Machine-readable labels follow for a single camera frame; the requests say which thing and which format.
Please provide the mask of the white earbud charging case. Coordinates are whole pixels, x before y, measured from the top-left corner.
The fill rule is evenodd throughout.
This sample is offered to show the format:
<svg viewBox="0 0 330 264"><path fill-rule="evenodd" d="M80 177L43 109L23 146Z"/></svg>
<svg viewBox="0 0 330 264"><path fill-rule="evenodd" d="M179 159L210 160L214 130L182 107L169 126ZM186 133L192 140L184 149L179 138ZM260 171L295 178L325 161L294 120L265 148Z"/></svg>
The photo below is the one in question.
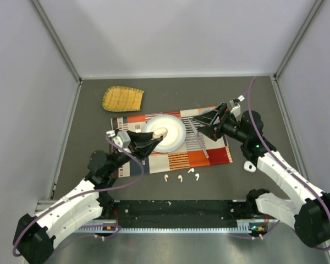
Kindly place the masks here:
<svg viewBox="0 0 330 264"><path fill-rule="evenodd" d="M157 128L153 131L152 137L154 139L164 138L168 133L167 128Z"/></svg>

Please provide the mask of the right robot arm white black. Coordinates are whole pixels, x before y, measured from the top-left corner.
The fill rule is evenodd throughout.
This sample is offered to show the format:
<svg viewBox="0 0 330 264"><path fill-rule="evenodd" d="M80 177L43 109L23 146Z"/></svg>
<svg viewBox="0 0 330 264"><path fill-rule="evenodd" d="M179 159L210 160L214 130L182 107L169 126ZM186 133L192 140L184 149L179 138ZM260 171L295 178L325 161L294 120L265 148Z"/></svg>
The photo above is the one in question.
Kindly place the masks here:
<svg viewBox="0 0 330 264"><path fill-rule="evenodd" d="M288 225L310 248L330 242L330 192L314 186L288 164L263 136L263 121L256 111L245 111L241 120L226 103L194 116L198 132L213 141L228 136L241 143L243 156L269 176L289 199L276 197L266 189L252 190L246 198L246 212L257 218L269 215Z"/></svg>

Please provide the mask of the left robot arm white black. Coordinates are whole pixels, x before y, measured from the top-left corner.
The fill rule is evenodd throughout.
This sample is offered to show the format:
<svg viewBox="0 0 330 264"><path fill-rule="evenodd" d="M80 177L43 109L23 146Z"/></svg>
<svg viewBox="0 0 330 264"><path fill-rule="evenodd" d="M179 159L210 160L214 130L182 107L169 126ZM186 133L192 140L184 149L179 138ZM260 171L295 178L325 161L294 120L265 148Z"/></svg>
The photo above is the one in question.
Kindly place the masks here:
<svg viewBox="0 0 330 264"><path fill-rule="evenodd" d="M108 192L115 190L111 177L124 164L135 161L143 173L142 160L166 137L168 130L158 128L148 133L110 130L107 142L112 153L94 151L88 174L69 193L38 214L23 215L13 238L14 257L28 263L44 263L68 236L89 221L112 215L114 206Z"/></svg>

